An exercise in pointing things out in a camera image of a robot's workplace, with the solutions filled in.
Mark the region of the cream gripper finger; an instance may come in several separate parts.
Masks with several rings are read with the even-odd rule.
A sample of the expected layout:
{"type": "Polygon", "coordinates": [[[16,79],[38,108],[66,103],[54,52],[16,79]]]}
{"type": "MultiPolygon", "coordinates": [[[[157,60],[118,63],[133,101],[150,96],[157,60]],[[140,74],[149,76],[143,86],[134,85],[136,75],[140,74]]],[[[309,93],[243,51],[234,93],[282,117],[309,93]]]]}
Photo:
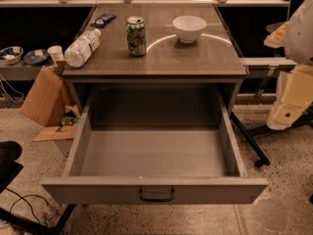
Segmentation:
{"type": "Polygon", "coordinates": [[[284,47],[288,25],[288,22],[267,25],[266,29],[270,34],[265,38],[264,44],[271,48],[284,47]]]}
{"type": "Polygon", "coordinates": [[[313,103],[313,66],[296,65],[280,85],[283,93],[277,97],[267,118],[267,126],[273,130],[291,127],[313,103]]]}

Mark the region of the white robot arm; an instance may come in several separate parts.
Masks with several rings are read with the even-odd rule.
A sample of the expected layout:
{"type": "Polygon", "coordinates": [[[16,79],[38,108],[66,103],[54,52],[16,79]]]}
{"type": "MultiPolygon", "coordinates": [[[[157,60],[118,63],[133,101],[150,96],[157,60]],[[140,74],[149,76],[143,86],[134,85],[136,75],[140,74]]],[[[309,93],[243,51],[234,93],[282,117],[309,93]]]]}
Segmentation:
{"type": "Polygon", "coordinates": [[[264,44],[283,47],[286,58],[296,63],[267,119],[269,128],[284,130],[313,103],[313,0],[304,0],[286,23],[266,37],[264,44]]]}

